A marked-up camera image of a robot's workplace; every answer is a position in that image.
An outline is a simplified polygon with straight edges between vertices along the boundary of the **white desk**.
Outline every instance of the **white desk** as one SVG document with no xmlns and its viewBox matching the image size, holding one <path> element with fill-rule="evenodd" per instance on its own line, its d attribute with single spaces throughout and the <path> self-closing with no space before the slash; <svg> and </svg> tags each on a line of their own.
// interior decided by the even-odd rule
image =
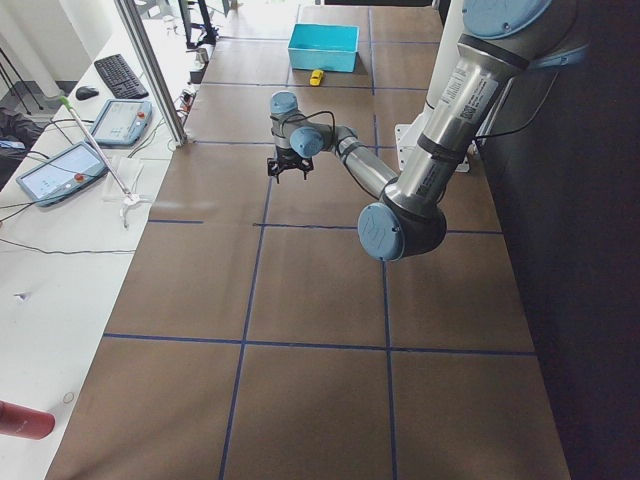
<svg viewBox="0 0 640 480">
<path fill-rule="evenodd" d="M 150 24 L 167 36 L 161 23 Z M 182 40 L 163 42 L 161 65 L 169 91 L 175 98 L 188 79 L 188 60 Z M 119 32 L 99 57 L 121 53 L 135 73 L 142 72 L 126 33 Z M 143 77 L 143 83 L 150 91 Z M 94 119 L 104 102 L 112 98 L 93 67 L 80 85 L 94 85 L 101 94 L 79 102 L 70 95 L 83 119 Z M 62 108 L 56 120 L 69 118 Z M 162 120 L 154 109 L 148 135 Z M 72 122 L 59 124 L 73 142 L 82 135 Z M 69 142 L 53 126 L 41 136 L 33 150 L 55 155 Z M 160 126 L 153 143 L 130 162 L 142 167 L 134 191 L 155 198 L 172 155 L 171 137 Z M 107 150 L 108 157 L 126 156 L 129 150 Z M 0 192 L 0 206 L 28 201 L 14 179 L 38 162 L 27 158 L 14 178 Z M 150 204 L 139 204 L 128 213 L 129 228 L 123 228 L 120 202 L 105 201 L 105 183 L 95 185 L 60 204 L 40 209 L 31 206 L 0 227 L 0 238 L 44 250 L 135 250 L 144 230 Z M 0 218 L 18 208 L 0 210 Z M 125 254 L 44 255 L 0 243 L 0 399 L 51 412 L 56 427 L 46 438 L 34 441 L 0 436 L 0 478 L 38 480 L 44 478 L 62 440 L 69 417 L 109 319 L 124 276 L 132 259 Z"/>
</svg>

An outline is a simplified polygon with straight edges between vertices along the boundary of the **floor tile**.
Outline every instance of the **floor tile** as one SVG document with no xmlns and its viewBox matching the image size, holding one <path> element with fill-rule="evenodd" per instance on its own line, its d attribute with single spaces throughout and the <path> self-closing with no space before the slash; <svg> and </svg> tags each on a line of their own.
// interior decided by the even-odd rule
<svg viewBox="0 0 640 480">
<path fill-rule="evenodd" d="M 388 480 L 384 352 L 248 347 L 225 480 Z"/>
<path fill-rule="evenodd" d="M 302 172 L 280 175 L 271 187 L 267 221 L 292 225 L 351 226 L 362 209 L 374 201 L 362 191 L 339 160 L 330 153 L 313 159 L 314 170 L 304 180 Z"/>
<path fill-rule="evenodd" d="M 380 149 L 378 156 L 399 170 L 395 149 Z M 447 217 L 449 230 L 501 231 L 484 167 L 479 161 L 471 161 L 469 172 L 453 174 L 439 206 Z"/>
<path fill-rule="evenodd" d="M 273 142 L 271 135 L 271 95 L 279 87 L 248 85 L 207 85 L 187 118 L 185 130 L 199 142 Z"/>
<path fill-rule="evenodd" d="M 321 110 L 333 112 L 337 125 L 346 125 L 355 129 L 358 138 L 365 145 L 375 144 L 373 128 L 373 96 L 368 89 L 355 88 L 314 88 L 292 87 L 298 97 L 300 110 L 311 115 Z M 318 123 L 331 123 L 328 115 L 312 120 Z"/>
<path fill-rule="evenodd" d="M 300 9 L 298 23 L 317 23 L 320 25 L 354 25 L 360 30 L 358 39 L 368 42 L 369 8 L 345 5 L 309 5 Z"/>
<path fill-rule="evenodd" d="M 215 477 L 239 350 L 103 339 L 47 479 Z"/>
<path fill-rule="evenodd" d="M 149 213 L 152 220 L 260 223 L 267 197 L 268 145 L 188 143 L 176 150 Z"/>
<path fill-rule="evenodd" d="M 289 85 L 309 86 L 309 70 L 291 70 Z M 366 42 L 358 43 L 358 55 L 353 72 L 324 72 L 322 87 L 358 87 L 371 88 L 373 85 L 373 70 L 371 68 L 371 47 Z"/>
<path fill-rule="evenodd" d="M 438 45 L 374 43 L 372 48 L 376 87 L 429 87 Z"/>
<path fill-rule="evenodd" d="M 356 231 L 267 228 L 249 338 L 384 346 L 382 291 Z"/>
<path fill-rule="evenodd" d="M 289 40 L 298 17 L 298 5 L 243 5 L 218 19 L 220 35 L 234 38 L 265 38 Z"/>
<path fill-rule="evenodd" d="M 376 89 L 374 111 L 378 134 L 378 145 L 396 146 L 397 124 L 410 125 L 424 110 L 426 90 L 382 90 Z"/>
<path fill-rule="evenodd" d="M 442 21 L 431 7 L 377 7 L 371 9 L 373 42 L 439 42 Z"/>
<path fill-rule="evenodd" d="M 283 85 L 289 73 L 287 45 L 286 41 L 221 38 L 202 81 Z"/>
<path fill-rule="evenodd" d="M 388 274 L 394 346 L 533 350 L 501 235 L 449 233 Z"/>
<path fill-rule="evenodd" d="M 106 331 L 241 339 L 259 233 L 149 223 Z"/>
<path fill-rule="evenodd" d="M 569 480 L 533 357 L 393 355 L 398 478 Z"/>
</svg>

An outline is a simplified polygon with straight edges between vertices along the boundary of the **black keyboard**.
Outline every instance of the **black keyboard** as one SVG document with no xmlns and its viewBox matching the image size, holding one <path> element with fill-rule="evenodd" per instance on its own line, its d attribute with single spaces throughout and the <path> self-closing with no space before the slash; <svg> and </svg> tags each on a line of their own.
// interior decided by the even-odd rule
<svg viewBox="0 0 640 480">
<path fill-rule="evenodd" d="M 116 98 L 144 98 L 149 95 L 149 92 L 142 86 L 138 77 L 119 53 L 100 58 L 93 64 Z"/>
</svg>

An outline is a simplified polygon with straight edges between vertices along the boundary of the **computer mouse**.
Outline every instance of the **computer mouse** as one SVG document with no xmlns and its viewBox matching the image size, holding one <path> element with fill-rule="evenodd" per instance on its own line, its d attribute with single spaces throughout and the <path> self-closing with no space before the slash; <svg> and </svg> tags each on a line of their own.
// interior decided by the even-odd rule
<svg viewBox="0 0 640 480">
<path fill-rule="evenodd" d="M 99 93 L 100 92 L 97 88 L 90 85 L 84 85 L 76 90 L 76 98 L 78 100 L 86 100 L 87 98 L 95 97 Z"/>
</svg>

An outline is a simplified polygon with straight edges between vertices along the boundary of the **turquoise plastic container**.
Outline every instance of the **turquoise plastic container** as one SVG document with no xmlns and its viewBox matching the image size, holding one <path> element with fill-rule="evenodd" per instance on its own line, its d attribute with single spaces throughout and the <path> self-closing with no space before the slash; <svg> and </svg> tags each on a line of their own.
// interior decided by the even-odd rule
<svg viewBox="0 0 640 480">
<path fill-rule="evenodd" d="M 353 72 L 359 33 L 356 26 L 297 23 L 289 41 L 291 68 Z"/>
</svg>

